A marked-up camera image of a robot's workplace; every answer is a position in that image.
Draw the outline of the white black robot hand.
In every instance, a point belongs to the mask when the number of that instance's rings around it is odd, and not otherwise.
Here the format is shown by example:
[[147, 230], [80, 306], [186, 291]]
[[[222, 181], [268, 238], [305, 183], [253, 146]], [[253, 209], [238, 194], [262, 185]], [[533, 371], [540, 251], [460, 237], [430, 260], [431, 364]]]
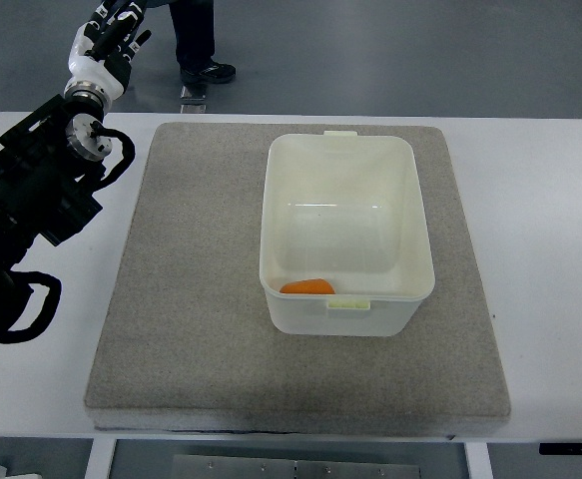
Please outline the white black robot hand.
[[127, 90], [131, 62], [151, 32], [140, 30], [145, 1], [103, 1], [75, 36], [68, 58], [71, 79], [64, 96], [82, 97], [103, 112]]

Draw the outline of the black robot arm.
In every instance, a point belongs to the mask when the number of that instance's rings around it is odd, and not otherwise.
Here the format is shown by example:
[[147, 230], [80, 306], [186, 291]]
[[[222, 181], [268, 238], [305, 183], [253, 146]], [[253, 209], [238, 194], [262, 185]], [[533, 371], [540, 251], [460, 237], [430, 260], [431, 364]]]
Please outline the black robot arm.
[[0, 137], [0, 344], [41, 335], [57, 311], [62, 283], [17, 271], [36, 237], [58, 245], [101, 210], [95, 192], [131, 166], [135, 145], [104, 126], [105, 100], [81, 85], [56, 95]]

